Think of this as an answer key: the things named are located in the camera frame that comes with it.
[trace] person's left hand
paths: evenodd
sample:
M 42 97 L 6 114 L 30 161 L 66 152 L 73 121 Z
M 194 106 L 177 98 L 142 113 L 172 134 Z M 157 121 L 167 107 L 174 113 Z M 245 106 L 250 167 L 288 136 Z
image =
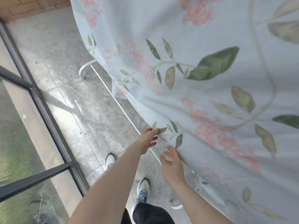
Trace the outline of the person's left hand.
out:
M 152 128 L 147 128 L 140 134 L 139 138 L 135 141 L 135 144 L 137 148 L 140 149 L 142 155 L 147 152 L 148 148 L 156 145 L 156 142 L 152 141 L 158 139 L 158 136 L 155 136 L 158 134 L 158 132 L 159 128 L 155 130 L 153 130 Z

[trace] hand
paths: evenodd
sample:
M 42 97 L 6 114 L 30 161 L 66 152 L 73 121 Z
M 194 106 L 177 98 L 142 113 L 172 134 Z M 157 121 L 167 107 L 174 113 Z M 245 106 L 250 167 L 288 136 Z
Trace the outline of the hand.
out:
M 164 152 L 164 155 L 172 158 L 173 161 L 166 160 L 163 155 L 160 155 L 160 161 L 162 164 L 163 176 L 168 185 L 174 190 L 174 188 L 187 184 L 187 182 L 184 176 L 183 163 L 178 156 L 177 151 L 170 145 L 168 145 L 167 148 L 170 152 Z
M 147 128 L 145 131 L 143 131 L 140 134 L 140 136 L 136 140 L 135 144 L 138 147 L 138 149 L 140 149 L 142 155 L 147 152 L 148 148 L 156 145 L 156 142 L 152 142 L 152 141 L 158 139 L 158 137 L 155 136 L 155 135 L 157 135 L 158 132 L 159 132 L 159 128 L 157 128 L 155 130 L 153 130 L 152 128 Z

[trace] person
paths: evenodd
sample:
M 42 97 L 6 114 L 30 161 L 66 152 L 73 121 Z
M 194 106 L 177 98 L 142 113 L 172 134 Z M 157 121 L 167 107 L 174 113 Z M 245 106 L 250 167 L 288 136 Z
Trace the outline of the person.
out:
M 68 224 L 131 224 L 126 203 L 131 191 L 140 156 L 154 146 L 159 129 L 146 129 L 130 145 L 121 158 L 109 153 L 105 159 L 105 172 L 80 201 Z M 229 219 L 214 209 L 191 188 L 184 177 L 183 164 L 177 151 L 167 147 L 161 155 L 162 173 L 173 191 L 178 195 L 192 224 L 232 224 Z M 161 207 L 147 203 L 150 196 L 150 181 L 143 178 L 137 187 L 137 200 L 132 208 L 133 221 L 136 224 L 173 224 L 170 214 Z

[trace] floor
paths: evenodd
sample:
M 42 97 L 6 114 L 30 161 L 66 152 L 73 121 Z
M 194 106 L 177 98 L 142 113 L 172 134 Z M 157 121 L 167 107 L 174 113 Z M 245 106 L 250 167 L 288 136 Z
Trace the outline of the floor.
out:
M 90 67 L 85 80 L 79 77 L 80 67 L 93 58 L 81 40 L 71 7 L 17 19 L 7 26 L 89 185 L 93 185 L 103 173 L 107 153 L 121 157 L 139 135 Z M 99 64 L 96 69 L 111 87 L 106 71 Z M 127 100 L 119 102 L 140 131 L 148 127 Z M 165 148 L 156 146 L 154 150 L 160 154 Z M 190 223 L 183 208 L 170 207 L 169 201 L 177 203 L 177 199 L 149 151 L 141 157 L 127 202 L 129 211 L 142 177 L 152 183 L 149 203 L 166 209 L 176 223 Z

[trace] sneaker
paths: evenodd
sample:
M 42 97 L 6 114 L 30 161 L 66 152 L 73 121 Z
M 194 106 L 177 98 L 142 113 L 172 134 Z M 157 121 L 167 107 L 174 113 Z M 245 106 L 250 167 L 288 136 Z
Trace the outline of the sneaker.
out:
M 117 161 L 116 155 L 112 152 L 108 153 L 104 162 L 104 171 L 111 167 L 115 163 L 115 161 Z
M 150 180 L 148 178 L 141 179 L 141 181 L 139 182 L 139 184 L 137 186 L 137 196 L 138 197 L 137 197 L 136 202 L 131 210 L 132 216 L 133 216 L 133 211 L 136 208 L 138 203 L 147 203 L 147 199 L 150 195 L 150 190 L 151 190 Z

